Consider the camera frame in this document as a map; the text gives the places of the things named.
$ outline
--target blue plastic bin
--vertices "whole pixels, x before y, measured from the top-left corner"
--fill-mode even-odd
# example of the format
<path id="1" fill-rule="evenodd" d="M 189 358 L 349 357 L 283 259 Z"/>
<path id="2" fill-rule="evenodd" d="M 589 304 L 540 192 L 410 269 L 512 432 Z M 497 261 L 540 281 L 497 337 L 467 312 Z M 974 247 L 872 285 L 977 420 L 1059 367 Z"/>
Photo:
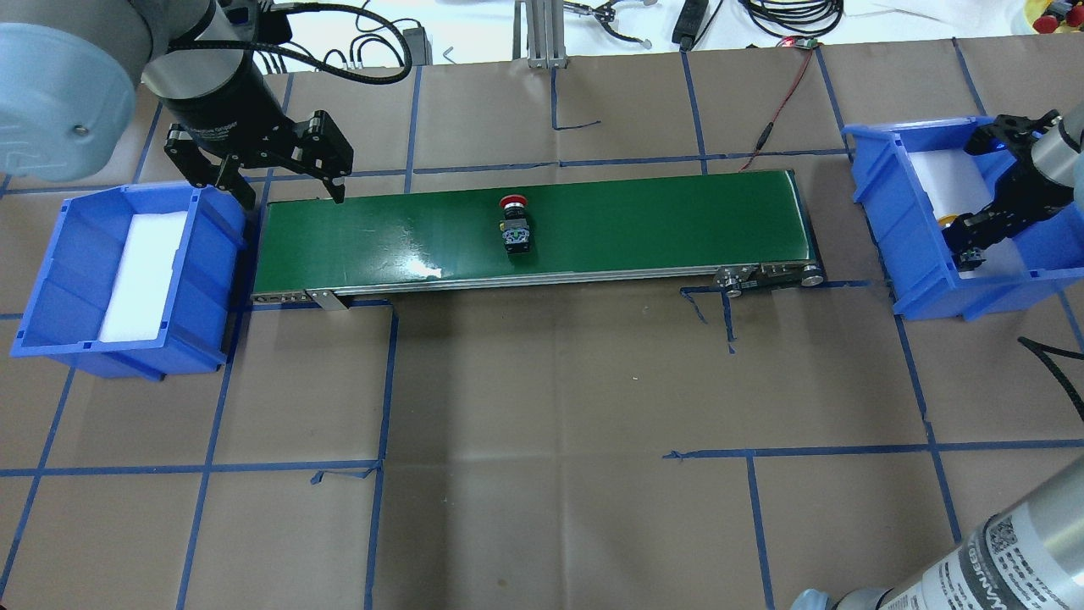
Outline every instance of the blue plastic bin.
<path id="1" fill-rule="evenodd" d="M 973 321 L 1027 310 L 1084 276 L 1084 213 L 1076 204 L 1012 237 L 1024 270 L 988 276 L 960 276 L 957 271 L 908 155 L 963 148 L 976 127 L 992 120 L 964 117 L 843 129 L 857 145 L 854 200 L 865 207 L 880 247 L 895 290 L 896 314 Z M 991 192 L 1015 161 L 1008 151 L 970 158 Z"/>
<path id="2" fill-rule="evenodd" d="M 99 341 L 136 213 L 188 211 L 158 336 Z M 245 216 L 229 194 L 188 183 L 141 184 L 66 199 L 11 355 L 47 356 L 98 377 L 216 371 Z"/>

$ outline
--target green conveyor belt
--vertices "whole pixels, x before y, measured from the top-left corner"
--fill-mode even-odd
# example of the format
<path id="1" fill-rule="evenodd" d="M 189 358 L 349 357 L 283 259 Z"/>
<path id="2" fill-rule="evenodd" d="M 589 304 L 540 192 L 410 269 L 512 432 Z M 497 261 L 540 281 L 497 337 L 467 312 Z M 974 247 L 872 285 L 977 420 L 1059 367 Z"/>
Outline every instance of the green conveyor belt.
<path id="1" fill-rule="evenodd" d="M 508 255 L 499 200 L 528 198 Z M 815 260 L 790 171 L 272 203 L 254 296 L 339 295 L 712 272 Z"/>

